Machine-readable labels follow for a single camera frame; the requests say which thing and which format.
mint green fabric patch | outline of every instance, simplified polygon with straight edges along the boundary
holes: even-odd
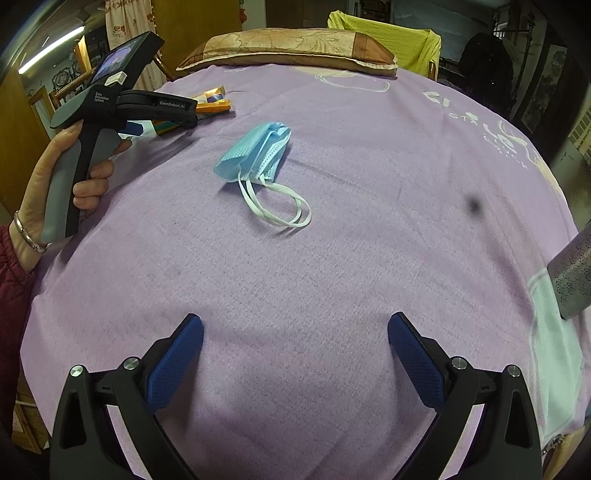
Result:
[[[530,337],[535,387],[530,390],[545,445],[574,416],[583,379],[583,352],[569,320],[563,320],[548,271],[543,269],[528,282],[534,305]]]

human hand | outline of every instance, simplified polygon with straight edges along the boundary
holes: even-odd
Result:
[[[29,236],[40,245],[51,173],[60,155],[76,142],[81,130],[82,121],[79,121],[58,133],[39,158],[29,179],[18,216]],[[131,142],[129,140],[122,140],[113,155],[124,152],[130,146]],[[84,210],[85,216],[96,210],[99,197],[109,189],[108,178],[113,175],[114,169],[113,162],[105,160],[91,169],[88,180],[74,185],[74,205],[80,210]],[[10,236],[19,263],[26,272],[30,272],[39,262],[41,255],[24,241],[14,222],[10,225]]]

maroon sleeve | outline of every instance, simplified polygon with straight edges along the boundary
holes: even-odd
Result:
[[[8,225],[0,226],[0,423],[12,434],[19,351],[34,276],[19,265]]]

white elastic strap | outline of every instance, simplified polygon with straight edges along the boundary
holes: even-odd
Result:
[[[305,201],[299,194],[297,194],[291,188],[286,187],[284,185],[280,185],[278,183],[266,183],[262,175],[258,178],[258,180],[261,182],[261,185],[263,185],[265,188],[268,188],[273,192],[282,193],[284,195],[292,197],[295,201],[297,211],[295,213],[295,217],[293,217],[290,221],[284,220],[282,218],[279,218],[277,215],[274,215],[269,210],[264,208],[263,205],[261,205],[261,202],[258,201],[250,180],[246,181],[246,190],[244,189],[239,175],[238,185],[240,185],[240,191],[242,192],[242,196],[244,197],[246,204],[254,212],[254,214],[256,214],[259,218],[263,219],[264,221],[272,225],[284,226],[288,228],[301,228],[310,223],[310,220],[312,219],[312,210],[310,209],[310,205],[308,204],[308,202]],[[298,222],[298,220],[301,218],[302,203],[306,206],[308,210],[308,216],[301,222]]]

wrist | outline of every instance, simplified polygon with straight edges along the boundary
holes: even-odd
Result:
[[[41,254],[25,242],[25,239],[18,233],[14,221],[10,224],[9,232],[18,263],[25,272],[30,273],[41,259]]]

